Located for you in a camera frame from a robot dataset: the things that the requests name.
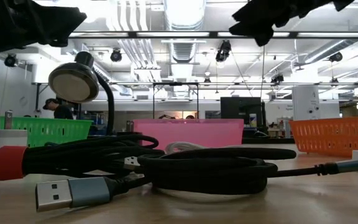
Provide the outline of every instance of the green basket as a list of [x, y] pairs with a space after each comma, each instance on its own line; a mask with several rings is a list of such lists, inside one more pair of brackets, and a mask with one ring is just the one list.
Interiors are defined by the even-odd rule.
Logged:
[[[92, 121], [47, 119], [47, 118], [15, 118], [12, 129], [27, 130], [29, 147], [43, 146], [46, 142], [57, 144], [86, 139]], [[0, 119], [0, 127], [4, 128], [4, 117]]]

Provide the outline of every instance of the plastic basket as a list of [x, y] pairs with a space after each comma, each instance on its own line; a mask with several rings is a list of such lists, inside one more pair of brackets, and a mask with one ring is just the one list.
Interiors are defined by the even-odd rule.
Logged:
[[351, 157], [358, 150], [358, 117], [290, 121], [301, 152]]
[[134, 131], [159, 141], [158, 149], [184, 141], [206, 147], [239, 145], [243, 119], [135, 119]]
[[[46, 142], [57, 144], [86, 139], [92, 121], [47, 119], [47, 118], [15, 118], [12, 129], [27, 130], [29, 147], [43, 146]], [[0, 119], [0, 127], [4, 128], [4, 117]]]

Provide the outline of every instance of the table surface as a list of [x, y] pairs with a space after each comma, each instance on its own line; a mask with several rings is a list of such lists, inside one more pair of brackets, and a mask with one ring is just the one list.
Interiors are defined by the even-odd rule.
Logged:
[[[279, 169], [294, 169], [339, 160], [300, 154], [275, 163]], [[264, 192], [224, 202], [188, 193], [184, 195], [190, 198], [183, 199], [143, 186], [109, 204], [36, 213], [35, 184], [62, 179], [29, 175], [0, 182], [0, 223], [358, 223], [358, 172], [269, 179]]]

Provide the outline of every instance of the usb connector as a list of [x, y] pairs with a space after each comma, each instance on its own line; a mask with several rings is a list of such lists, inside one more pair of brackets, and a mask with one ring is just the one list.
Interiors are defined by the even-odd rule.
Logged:
[[37, 212], [68, 208], [73, 202], [68, 180], [37, 184], [35, 188]]
[[39, 183], [35, 188], [37, 212], [100, 205], [128, 190], [124, 181], [105, 177]]

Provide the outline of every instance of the person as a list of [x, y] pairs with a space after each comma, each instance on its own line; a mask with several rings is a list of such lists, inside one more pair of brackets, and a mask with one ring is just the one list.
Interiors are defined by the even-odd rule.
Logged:
[[60, 105], [59, 101], [56, 99], [47, 99], [45, 101], [44, 110], [54, 111], [53, 115], [55, 119], [73, 119], [73, 115], [69, 107], [65, 105]]

